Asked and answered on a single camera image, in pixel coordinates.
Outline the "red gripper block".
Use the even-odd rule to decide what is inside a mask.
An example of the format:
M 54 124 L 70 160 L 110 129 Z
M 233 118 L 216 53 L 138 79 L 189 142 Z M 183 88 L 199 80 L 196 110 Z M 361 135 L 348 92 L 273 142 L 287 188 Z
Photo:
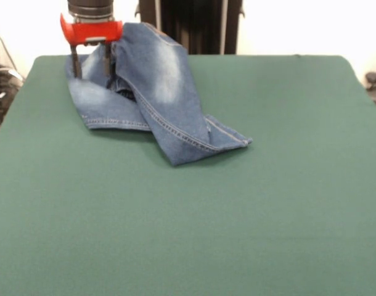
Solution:
M 70 23 L 60 15 L 60 25 L 71 50 L 73 74 L 81 78 L 81 64 L 76 46 L 90 43 L 104 43 L 105 75 L 111 75 L 111 42 L 118 41 L 123 34 L 122 21 Z

